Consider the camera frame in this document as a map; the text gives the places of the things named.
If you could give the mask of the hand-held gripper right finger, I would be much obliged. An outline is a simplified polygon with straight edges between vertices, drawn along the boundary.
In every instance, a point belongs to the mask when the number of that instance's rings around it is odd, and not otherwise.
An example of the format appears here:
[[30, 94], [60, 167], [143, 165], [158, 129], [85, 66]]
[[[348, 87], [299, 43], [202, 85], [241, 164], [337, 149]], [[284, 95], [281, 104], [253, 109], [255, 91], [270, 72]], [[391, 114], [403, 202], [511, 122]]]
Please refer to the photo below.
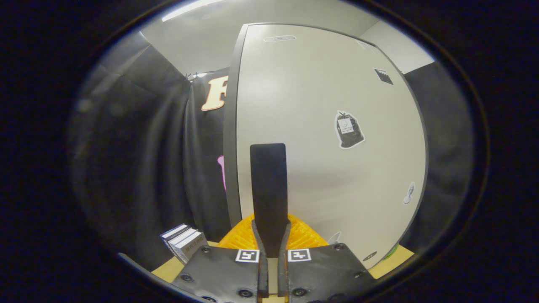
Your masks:
[[278, 257], [278, 295], [287, 303], [350, 303], [375, 282], [348, 245], [288, 215]]

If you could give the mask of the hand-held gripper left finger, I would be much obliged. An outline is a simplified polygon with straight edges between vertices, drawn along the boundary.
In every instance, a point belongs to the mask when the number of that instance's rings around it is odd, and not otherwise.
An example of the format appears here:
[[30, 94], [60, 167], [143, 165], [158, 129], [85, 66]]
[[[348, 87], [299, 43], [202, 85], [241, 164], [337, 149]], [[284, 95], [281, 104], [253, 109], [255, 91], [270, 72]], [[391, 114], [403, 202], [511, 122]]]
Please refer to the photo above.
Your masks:
[[261, 303], [268, 297], [268, 262], [254, 214], [217, 246], [201, 245], [172, 284], [210, 303]]

